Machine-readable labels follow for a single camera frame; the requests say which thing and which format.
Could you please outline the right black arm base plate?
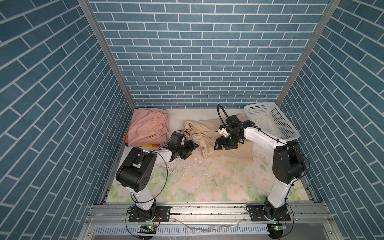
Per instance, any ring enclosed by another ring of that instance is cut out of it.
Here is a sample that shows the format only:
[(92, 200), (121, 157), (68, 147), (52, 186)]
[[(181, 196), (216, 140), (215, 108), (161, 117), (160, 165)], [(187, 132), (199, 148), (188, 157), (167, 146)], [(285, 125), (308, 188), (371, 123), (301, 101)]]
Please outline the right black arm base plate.
[(249, 213), (252, 222), (276, 222), (291, 220), (287, 205), (280, 208), (274, 208), (270, 205), (247, 205), (246, 211)]

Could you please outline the beige shorts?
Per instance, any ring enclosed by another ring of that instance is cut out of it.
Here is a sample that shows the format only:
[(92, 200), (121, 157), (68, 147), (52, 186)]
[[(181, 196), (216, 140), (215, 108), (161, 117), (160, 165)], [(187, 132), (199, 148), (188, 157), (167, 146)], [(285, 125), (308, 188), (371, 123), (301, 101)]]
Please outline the beige shorts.
[(222, 125), (220, 119), (186, 121), (185, 130), (189, 132), (190, 139), (202, 148), (202, 155), (210, 161), (240, 161), (253, 162), (253, 144), (245, 141), (235, 150), (214, 150), (216, 139), (221, 135), (218, 129)]

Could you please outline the rainbow striped shorts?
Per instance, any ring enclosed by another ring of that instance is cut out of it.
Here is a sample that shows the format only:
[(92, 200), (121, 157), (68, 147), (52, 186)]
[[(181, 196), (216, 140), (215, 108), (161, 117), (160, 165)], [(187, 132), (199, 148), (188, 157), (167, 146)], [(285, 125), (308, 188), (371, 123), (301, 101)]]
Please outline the rainbow striped shorts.
[[(125, 138), (125, 146), (126, 147), (130, 147), (130, 145), (129, 145), (129, 135), (128, 134), (126, 135), (126, 138)], [(147, 145), (143, 145), (141, 147), (142, 148), (158, 148), (158, 147), (160, 147), (160, 144), (147, 144)]]

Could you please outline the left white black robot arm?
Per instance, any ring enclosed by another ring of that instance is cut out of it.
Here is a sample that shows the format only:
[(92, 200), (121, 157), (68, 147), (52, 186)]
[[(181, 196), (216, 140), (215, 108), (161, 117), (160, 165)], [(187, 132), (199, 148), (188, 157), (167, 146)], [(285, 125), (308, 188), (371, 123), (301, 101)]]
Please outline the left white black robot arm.
[(185, 131), (173, 132), (164, 147), (146, 151), (140, 147), (133, 147), (116, 172), (116, 181), (122, 187), (131, 191), (134, 206), (128, 210), (137, 215), (140, 221), (153, 221), (160, 214), (157, 213), (156, 198), (147, 187), (155, 164), (163, 163), (166, 167), (166, 179), (169, 176), (167, 163), (180, 158), (186, 160), (199, 145), (188, 140)]

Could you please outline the pink shorts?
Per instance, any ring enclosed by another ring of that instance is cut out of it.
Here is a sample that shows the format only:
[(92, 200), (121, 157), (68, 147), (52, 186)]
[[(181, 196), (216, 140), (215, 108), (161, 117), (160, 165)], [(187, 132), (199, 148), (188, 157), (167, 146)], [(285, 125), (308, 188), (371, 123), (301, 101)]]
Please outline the pink shorts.
[(163, 109), (141, 108), (133, 113), (127, 134), (130, 147), (147, 144), (163, 145), (169, 132), (168, 112)]

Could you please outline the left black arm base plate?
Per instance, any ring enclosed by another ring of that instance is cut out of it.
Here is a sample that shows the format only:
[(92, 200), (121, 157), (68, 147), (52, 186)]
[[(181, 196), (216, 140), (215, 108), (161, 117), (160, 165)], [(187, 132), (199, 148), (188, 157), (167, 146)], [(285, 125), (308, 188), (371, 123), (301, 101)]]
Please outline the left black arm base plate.
[(169, 222), (171, 214), (170, 206), (155, 206), (148, 211), (142, 210), (139, 207), (133, 206), (128, 213), (129, 223), (144, 223), (144, 222)]

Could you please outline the white plastic laundry basket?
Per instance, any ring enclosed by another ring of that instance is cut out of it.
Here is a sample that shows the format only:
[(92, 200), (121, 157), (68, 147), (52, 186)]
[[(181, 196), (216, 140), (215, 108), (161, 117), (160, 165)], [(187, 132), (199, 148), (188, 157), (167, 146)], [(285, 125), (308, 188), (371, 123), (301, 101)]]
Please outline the white plastic laundry basket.
[(244, 107), (248, 119), (269, 135), (284, 141), (300, 137), (299, 131), (275, 103), (257, 103)]

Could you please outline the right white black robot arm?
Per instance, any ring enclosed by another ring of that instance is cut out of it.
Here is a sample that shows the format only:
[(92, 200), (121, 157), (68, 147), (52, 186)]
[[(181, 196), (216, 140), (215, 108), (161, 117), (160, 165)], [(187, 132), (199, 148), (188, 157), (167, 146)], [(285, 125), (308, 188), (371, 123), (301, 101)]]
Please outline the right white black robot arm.
[(272, 154), (272, 171), (275, 176), (271, 192), (265, 199), (264, 215), (273, 221), (287, 209), (287, 199), (291, 188), (302, 178), (307, 171), (304, 161), (305, 155), (300, 151), (296, 141), (279, 140), (252, 121), (242, 122), (235, 115), (226, 116), (226, 120), (219, 117), (221, 125), (216, 139), (214, 150), (234, 150), (246, 140), (258, 144)]

